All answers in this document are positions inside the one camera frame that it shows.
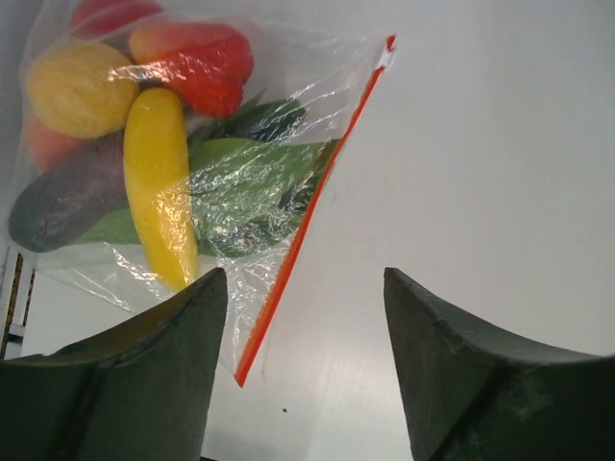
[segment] plastic bag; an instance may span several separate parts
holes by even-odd
[[[40,272],[132,312],[224,267],[221,360],[242,385],[393,38],[240,7],[46,0],[8,232]]]

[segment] red pepper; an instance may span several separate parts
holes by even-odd
[[[233,115],[254,71],[250,41],[226,24],[156,22],[129,39],[135,60],[197,112]]]

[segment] eggplant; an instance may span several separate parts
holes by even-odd
[[[92,141],[36,178],[12,207],[12,240],[34,253],[51,252],[81,236],[110,211],[128,206],[123,141],[123,132]]]
[[[327,166],[332,161],[333,155],[339,147],[339,142],[339,140],[329,142],[316,160],[313,172],[282,194],[278,203],[281,210],[300,215],[308,211],[309,203],[316,195],[318,184],[325,174]]]

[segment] plastic fruit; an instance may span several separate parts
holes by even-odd
[[[68,28],[78,38],[98,38],[121,31],[126,26],[163,8],[153,0],[83,0],[70,16]]]
[[[103,43],[69,41],[38,57],[26,74],[33,111],[52,130],[72,137],[95,138],[124,127],[138,92],[122,78],[132,65]]]
[[[197,112],[228,117],[239,109],[254,70],[249,40],[226,24],[157,22],[129,39],[133,57]]]
[[[51,252],[126,207],[122,141],[118,132],[88,143],[28,185],[12,206],[12,240],[34,253]]]
[[[188,139],[188,146],[213,137],[238,137],[262,142],[281,142],[297,131],[308,115],[296,99],[283,99],[238,112],[234,117],[218,124],[211,132],[207,127],[196,130]]]
[[[23,140],[28,154],[42,173],[54,168],[86,143],[84,139],[53,131],[31,111],[25,116]]]
[[[153,272],[170,290],[180,291],[196,280],[198,247],[178,96],[164,88],[141,93],[124,136],[126,193],[139,240]]]

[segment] purple eggplant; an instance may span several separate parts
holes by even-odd
[[[34,253],[51,252],[126,207],[123,144],[123,132],[92,141],[34,180],[12,207],[12,240]]]

